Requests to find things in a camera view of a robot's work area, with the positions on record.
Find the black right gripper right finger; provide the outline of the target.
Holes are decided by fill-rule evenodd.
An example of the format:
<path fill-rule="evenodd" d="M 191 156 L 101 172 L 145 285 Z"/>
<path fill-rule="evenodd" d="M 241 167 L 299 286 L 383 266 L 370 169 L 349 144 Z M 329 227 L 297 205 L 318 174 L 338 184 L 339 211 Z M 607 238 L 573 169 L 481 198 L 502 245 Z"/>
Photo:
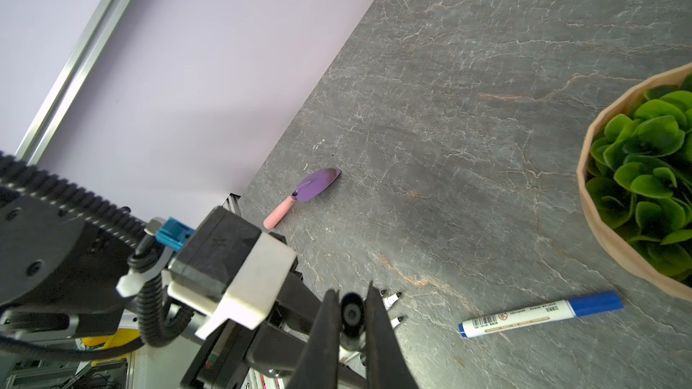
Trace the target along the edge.
<path fill-rule="evenodd" d="M 369 283 L 364 305 L 368 387 L 418 389 L 391 327 L 380 290 Z"/>

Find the white marker blue cap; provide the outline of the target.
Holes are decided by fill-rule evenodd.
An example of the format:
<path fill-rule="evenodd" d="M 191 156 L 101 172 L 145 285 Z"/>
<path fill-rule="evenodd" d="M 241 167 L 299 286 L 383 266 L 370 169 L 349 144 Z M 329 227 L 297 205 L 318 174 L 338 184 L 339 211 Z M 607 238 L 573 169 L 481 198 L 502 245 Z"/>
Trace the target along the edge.
<path fill-rule="evenodd" d="M 625 304 L 615 292 L 558 300 L 518 310 L 495 313 L 459 324 L 463 338 L 471 339 L 503 331 L 619 311 Z"/>

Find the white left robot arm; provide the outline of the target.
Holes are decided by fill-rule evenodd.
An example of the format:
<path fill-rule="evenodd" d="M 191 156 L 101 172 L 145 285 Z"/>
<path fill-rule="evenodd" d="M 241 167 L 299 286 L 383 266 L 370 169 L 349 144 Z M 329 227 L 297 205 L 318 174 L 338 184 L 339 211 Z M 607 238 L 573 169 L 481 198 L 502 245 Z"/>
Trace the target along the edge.
<path fill-rule="evenodd" d="M 285 240 L 217 207 L 196 228 L 144 223 L 47 171 L 1 158 L 1 348 L 116 358 L 202 340 L 180 385 L 239 388 L 251 370 L 309 388 L 367 381 L 315 353 L 321 301 Z"/>

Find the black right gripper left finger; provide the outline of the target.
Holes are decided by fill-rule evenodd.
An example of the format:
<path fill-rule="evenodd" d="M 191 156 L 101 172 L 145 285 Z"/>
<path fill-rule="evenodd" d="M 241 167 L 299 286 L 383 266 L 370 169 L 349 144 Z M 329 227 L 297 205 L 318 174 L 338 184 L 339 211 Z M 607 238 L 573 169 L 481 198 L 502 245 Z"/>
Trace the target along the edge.
<path fill-rule="evenodd" d="M 340 331 L 339 295 L 330 289 L 324 295 L 308 343 L 288 382 L 288 389 L 338 387 Z"/>

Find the black pen cap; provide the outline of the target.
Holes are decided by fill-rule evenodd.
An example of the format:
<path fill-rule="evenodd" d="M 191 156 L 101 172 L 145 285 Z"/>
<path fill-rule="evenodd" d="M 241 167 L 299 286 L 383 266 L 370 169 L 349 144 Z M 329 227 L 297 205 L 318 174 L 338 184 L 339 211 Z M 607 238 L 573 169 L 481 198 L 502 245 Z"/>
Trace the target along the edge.
<path fill-rule="evenodd" d="M 341 301 L 340 345 L 347 351 L 358 351 L 365 345 L 365 304 L 357 293 L 347 293 Z"/>

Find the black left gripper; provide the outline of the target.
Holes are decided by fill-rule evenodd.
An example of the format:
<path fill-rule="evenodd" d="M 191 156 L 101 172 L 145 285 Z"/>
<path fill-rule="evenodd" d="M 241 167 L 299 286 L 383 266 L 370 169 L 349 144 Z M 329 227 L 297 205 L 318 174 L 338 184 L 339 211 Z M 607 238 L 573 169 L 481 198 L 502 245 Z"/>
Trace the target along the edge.
<path fill-rule="evenodd" d="M 257 328 L 249 330 L 232 319 L 224 319 L 209 334 L 200 336 L 203 346 L 180 386 L 243 388 L 250 383 L 268 388 L 271 379 L 290 379 L 308 341 L 299 340 L 284 328 L 309 335 L 321 305 L 300 273 L 289 274 L 268 319 Z M 339 333 L 338 384 L 348 388 L 368 386 L 365 377 L 346 365 L 347 358 L 358 351 L 342 348 Z"/>

